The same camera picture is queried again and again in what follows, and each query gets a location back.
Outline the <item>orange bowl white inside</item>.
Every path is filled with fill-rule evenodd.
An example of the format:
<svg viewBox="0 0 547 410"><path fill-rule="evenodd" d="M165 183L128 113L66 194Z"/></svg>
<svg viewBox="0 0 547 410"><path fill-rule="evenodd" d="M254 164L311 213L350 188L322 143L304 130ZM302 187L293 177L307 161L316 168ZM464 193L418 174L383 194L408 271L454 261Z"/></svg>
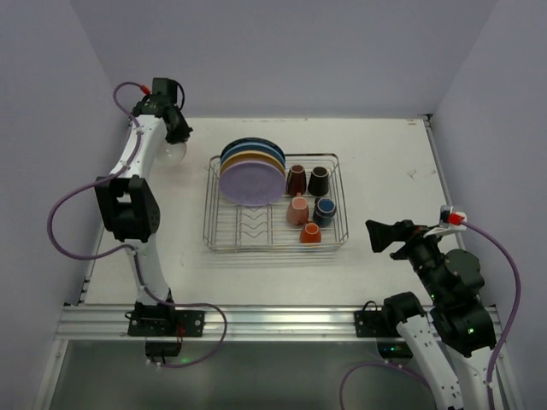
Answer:
<svg viewBox="0 0 547 410"><path fill-rule="evenodd" d="M186 152L186 143L169 143L163 141L156 152L155 161L162 166L173 167L183 161Z"/></svg>

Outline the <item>dark blue mug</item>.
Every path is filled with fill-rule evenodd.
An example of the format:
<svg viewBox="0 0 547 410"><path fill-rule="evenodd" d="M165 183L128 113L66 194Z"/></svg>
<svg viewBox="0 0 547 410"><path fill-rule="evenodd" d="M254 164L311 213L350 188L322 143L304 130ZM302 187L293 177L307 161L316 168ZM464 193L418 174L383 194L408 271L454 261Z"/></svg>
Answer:
<svg viewBox="0 0 547 410"><path fill-rule="evenodd" d="M334 201L327 197L317 197L312 219L319 227L327 227L332 223L336 212L337 206Z"/></svg>

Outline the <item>orange mug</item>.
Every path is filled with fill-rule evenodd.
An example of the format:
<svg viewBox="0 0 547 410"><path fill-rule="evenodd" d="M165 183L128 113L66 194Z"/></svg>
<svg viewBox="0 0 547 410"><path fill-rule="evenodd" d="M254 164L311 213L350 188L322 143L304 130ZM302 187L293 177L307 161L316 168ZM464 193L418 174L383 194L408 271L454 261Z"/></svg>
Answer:
<svg viewBox="0 0 547 410"><path fill-rule="evenodd" d="M320 227L315 222L309 220L303 226L299 239L300 243L303 244L320 243L322 239Z"/></svg>

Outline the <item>black cup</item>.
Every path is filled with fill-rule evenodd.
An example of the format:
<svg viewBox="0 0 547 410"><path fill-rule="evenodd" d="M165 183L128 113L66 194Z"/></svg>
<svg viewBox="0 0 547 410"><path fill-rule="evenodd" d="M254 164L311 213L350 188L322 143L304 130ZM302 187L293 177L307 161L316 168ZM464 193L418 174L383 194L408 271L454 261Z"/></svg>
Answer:
<svg viewBox="0 0 547 410"><path fill-rule="evenodd" d="M328 171L324 167L314 167L311 171L308 192L313 196L325 196L329 191Z"/></svg>

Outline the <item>pink dotted mug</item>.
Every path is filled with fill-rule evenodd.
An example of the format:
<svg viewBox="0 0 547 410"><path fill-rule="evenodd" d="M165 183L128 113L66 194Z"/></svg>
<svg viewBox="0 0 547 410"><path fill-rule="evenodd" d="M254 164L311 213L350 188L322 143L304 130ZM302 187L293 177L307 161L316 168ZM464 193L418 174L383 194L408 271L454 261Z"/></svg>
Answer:
<svg viewBox="0 0 547 410"><path fill-rule="evenodd" d="M309 219L309 205L300 193L291 199L286 211L286 220L292 226L302 226Z"/></svg>

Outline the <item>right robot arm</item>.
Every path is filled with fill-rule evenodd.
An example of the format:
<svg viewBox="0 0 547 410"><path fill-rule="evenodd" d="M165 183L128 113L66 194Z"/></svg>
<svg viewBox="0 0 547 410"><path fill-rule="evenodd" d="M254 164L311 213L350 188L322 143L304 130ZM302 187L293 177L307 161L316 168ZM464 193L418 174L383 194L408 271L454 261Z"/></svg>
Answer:
<svg viewBox="0 0 547 410"><path fill-rule="evenodd" d="M501 409L503 398L489 367L497 338L490 314L478 294L485 281L479 259L453 249L443 253L440 239L464 230L463 214L449 214L428 227L410 220L386 225L368 220L372 250L402 247L394 261L408 261L432 299L426 312L412 292L385 299L389 327L409 346L439 409Z"/></svg>

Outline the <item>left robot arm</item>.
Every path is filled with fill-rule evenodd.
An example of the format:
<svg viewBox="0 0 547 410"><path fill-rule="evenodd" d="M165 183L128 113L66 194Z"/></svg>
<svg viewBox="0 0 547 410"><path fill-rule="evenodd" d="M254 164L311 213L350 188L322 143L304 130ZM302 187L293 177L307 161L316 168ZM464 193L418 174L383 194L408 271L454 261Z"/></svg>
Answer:
<svg viewBox="0 0 547 410"><path fill-rule="evenodd" d="M154 80L151 92L131 111L135 122L110 180L95 187L103 225L127 254L136 302L145 306L174 304L156 244L161 211L148 178L156 160L172 166L185 157L192 128L181 112L180 92L174 80Z"/></svg>

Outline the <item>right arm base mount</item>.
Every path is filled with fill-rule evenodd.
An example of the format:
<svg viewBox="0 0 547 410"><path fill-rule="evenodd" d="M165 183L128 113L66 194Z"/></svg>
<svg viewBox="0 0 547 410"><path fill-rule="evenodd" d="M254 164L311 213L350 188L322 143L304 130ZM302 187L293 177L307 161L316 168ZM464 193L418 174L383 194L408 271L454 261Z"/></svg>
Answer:
<svg viewBox="0 0 547 410"><path fill-rule="evenodd" d="M414 358L407 343L386 322L382 308L375 301L367 301L353 315L356 336L373 338L382 359L404 363Z"/></svg>

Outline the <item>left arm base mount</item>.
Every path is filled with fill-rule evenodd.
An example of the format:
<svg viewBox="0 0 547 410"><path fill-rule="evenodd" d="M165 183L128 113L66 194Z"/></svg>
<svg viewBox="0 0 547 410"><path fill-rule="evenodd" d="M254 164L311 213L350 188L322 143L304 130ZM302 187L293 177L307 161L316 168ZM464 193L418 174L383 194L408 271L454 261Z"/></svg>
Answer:
<svg viewBox="0 0 547 410"><path fill-rule="evenodd" d="M145 356L166 364L168 359L180 354L185 337L203 335L205 312L136 302L133 310L125 313L125 317L129 321L127 334L146 339Z"/></svg>

